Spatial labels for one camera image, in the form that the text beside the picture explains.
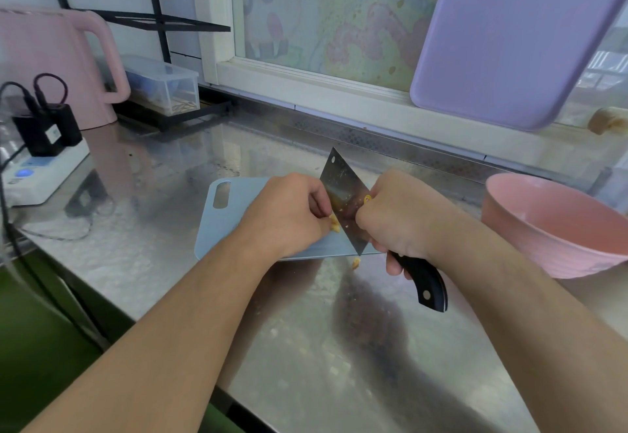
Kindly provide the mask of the person's right hand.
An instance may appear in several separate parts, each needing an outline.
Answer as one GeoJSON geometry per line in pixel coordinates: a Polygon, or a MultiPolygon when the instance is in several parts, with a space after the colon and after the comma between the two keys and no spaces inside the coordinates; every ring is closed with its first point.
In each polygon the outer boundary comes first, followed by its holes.
{"type": "Polygon", "coordinates": [[[448,271],[450,242],[466,216],[426,183],[390,169],[377,179],[356,223],[377,250],[421,258],[448,271]]]}

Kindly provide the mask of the person's left hand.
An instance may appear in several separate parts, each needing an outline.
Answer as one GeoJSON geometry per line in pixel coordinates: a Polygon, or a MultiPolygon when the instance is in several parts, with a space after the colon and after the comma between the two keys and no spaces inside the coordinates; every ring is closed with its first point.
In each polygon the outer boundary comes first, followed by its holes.
{"type": "Polygon", "coordinates": [[[331,220],[310,213],[309,188],[323,186],[313,176],[273,176],[233,231],[246,253],[274,263],[297,254],[331,232],[331,220]]]}

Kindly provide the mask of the steel cleaver with black handle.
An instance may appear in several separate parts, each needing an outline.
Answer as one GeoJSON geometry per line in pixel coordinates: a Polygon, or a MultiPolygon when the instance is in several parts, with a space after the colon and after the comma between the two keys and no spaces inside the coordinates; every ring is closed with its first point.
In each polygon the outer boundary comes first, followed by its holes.
{"type": "MultiPolygon", "coordinates": [[[[370,199],[369,189],[336,148],[331,149],[320,180],[341,230],[356,253],[363,254],[370,237],[365,230],[359,228],[356,214],[370,199]]],[[[412,279],[418,293],[418,302],[437,312],[447,311],[448,293],[440,272],[424,259],[402,256],[395,252],[391,255],[412,279]]]]}

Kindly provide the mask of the person's right forearm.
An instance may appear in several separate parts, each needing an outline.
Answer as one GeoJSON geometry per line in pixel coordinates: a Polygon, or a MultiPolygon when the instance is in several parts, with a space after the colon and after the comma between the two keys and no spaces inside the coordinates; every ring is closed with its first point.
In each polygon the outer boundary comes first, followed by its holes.
{"type": "Polygon", "coordinates": [[[628,340],[491,231],[429,241],[541,433],[628,433],[628,340]]]}

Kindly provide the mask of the person's left forearm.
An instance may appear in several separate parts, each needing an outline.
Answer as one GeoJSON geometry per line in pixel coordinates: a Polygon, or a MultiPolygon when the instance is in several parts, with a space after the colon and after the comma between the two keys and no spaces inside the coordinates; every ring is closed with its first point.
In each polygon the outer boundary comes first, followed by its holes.
{"type": "Polygon", "coordinates": [[[278,236],[237,229],[21,433],[195,433],[278,236]]]}

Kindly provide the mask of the light blue cutting board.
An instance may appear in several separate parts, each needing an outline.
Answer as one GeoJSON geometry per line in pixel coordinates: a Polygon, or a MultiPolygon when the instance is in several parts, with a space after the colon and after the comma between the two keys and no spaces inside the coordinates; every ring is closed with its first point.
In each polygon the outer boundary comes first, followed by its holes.
{"type": "MultiPolygon", "coordinates": [[[[269,179],[269,177],[228,177],[219,178],[210,184],[194,247],[194,254],[198,260],[237,227],[243,214],[269,179]],[[217,208],[214,207],[214,200],[219,186],[223,184],[230,187],[229,197],[225,207],[217,208]]],[[[343,256],[358,254],[346,233],[341,230],[332,231],[307,249],[282,260],[302,261],[343,256]]]]}

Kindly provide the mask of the pink ribbed bowl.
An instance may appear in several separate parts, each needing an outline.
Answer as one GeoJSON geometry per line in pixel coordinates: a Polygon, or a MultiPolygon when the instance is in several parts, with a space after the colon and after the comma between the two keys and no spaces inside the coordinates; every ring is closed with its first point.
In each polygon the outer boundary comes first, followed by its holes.
{"type": "Polygon", "coordinates": [[[557,279],[628,262],[628,216],[591,196],[531,175],[499,173],[485,183],[482,222],[557,279]]]}

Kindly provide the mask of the cartoon window film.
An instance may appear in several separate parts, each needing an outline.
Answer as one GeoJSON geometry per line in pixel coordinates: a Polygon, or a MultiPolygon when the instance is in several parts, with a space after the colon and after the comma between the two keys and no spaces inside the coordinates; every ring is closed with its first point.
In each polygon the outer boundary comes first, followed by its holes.
{"type": "Polygon", "coordinates": [[[241,58],[408,92],[437,0],[232,0],[241,58]]]}

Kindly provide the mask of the clear plastic lidded box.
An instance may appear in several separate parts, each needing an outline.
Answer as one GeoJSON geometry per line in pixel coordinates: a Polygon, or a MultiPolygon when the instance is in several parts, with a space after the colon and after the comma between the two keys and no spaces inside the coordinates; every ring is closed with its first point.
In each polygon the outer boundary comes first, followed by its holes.
{"type": "Polygon", "coordinates": [[[199,73],[144,56],[123,55],[131,102],[164,116],[200,109],[199,73]]]}

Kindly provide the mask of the black metal rack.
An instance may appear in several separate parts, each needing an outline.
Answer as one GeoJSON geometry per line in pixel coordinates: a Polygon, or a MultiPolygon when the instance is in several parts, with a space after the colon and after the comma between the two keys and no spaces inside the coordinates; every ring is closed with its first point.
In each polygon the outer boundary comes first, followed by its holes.
{"type": "MultiPolygon", "coordinates": [[[[153,7],[152,13],[96,10],[96,14],[108,23],[156,32],[160,40],[162,56],[167,63],[171,62],[167,40],[168,32],[200,32],[208,34],[229,34],[232,32],[231,27],[222,24],[164,14],[160,0],[151,0],[151,4],[153,7]]],[[[111,107],[113,111],[120,109],[121,115],[134,124],[145,124],[150,129],[156,129],[164,133],[192,120],[200,120],[205,117],[214,119],[229,115],[233,108],[229,97],[213,96],[211,92],[210,89],[201,88],[201,107],[199,109],[172,116],[161,114],[130,100],[114,103],[111,107]]]]}

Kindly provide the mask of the purple cutting board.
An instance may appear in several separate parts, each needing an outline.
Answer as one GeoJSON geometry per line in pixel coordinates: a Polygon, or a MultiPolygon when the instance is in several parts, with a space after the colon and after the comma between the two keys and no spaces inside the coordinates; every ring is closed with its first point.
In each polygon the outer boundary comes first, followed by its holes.
{"type": "Polygon", "coordinates": [[[625,0],[437,0],[410,98],[521,131],[558,117],[625,0]]]}

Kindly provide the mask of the wooden knob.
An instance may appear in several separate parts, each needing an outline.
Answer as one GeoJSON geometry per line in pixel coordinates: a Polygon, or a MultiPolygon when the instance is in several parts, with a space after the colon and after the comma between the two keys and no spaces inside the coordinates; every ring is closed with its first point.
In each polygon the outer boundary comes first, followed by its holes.
{"type": "Polygon", "coordinates": [[[600,108],[590,118],[586,128],[595,135],[614,134],[628,137],[628,109],[600,108]]]}

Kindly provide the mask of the black charger plug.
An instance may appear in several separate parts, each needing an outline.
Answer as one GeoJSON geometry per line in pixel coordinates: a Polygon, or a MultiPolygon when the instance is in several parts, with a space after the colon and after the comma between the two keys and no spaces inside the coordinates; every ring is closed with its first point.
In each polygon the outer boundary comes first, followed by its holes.
{"type": "Polygon", "coordinates": [[[11,119],[31,156],[54,157],[64,150],[61,132],[48,116],[23,114],[11,119]]]}
{"type": "Polygon", "coordinates": [[[69,104],[51,103],[46,106],[46,110],[59,129],[63,146],[74,147],[82,142],[82,133],[69,104]]]}

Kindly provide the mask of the white power strip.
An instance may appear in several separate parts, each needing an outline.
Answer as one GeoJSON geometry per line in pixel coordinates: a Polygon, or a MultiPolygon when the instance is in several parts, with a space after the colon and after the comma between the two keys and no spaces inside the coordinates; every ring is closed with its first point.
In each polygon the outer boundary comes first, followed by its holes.
{"type": "Polygon", "coordinates": [[[85,139],[65,148],[54,157],[27,155],[3,169],[4,196],[9,207],[39,206],[45,203],[88,157],[85,139]]]}

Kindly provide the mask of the pink electric kettle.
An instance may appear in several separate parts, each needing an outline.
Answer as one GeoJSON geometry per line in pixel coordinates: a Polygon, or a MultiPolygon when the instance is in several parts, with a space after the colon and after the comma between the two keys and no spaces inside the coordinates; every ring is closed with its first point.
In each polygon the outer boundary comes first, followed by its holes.
{"type": "Polygon", "coordinates": [[[113,104],[127,101],[130,85],[114,36],[90,10],[0,6],[0,48],[14,79],[33,87],[40,73],[52,73],[68,87],[66,103],[80,130],[117,121],[113,104]],[[99,41],[115,90],[108,91],[85,33],[99,41]]]}

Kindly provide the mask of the green cabinet front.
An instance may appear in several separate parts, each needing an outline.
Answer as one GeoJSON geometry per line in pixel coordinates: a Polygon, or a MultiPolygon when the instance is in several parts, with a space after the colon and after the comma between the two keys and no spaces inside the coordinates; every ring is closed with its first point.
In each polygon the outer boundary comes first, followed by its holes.
{"type": "MultiPolygon", "coordinates": [[[[118,339],[132,325],[114,305],[39,249],[26,260],[59,304],[118,339]]],[[[17,433],[99,356],[100,349],[0,269],[0,433],[17,433]]]]}

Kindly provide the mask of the white window frame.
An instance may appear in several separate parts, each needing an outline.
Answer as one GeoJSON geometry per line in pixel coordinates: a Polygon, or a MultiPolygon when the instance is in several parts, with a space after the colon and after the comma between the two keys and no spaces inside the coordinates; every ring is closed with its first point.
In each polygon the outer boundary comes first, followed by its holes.
{"type": "Polygon", "coordinates": [[[628,109],[628,0],[556,120],[531,132],[419,108],[410,91],[241,58],[235,54],[232,0],[195,0],[195,10],[232,29],[200,37],[204,79],[218,88],[507,165],[587,180],[606,167],[628,169],[628,137],[595,135],[586,128],[600,108],[628,109]]]}

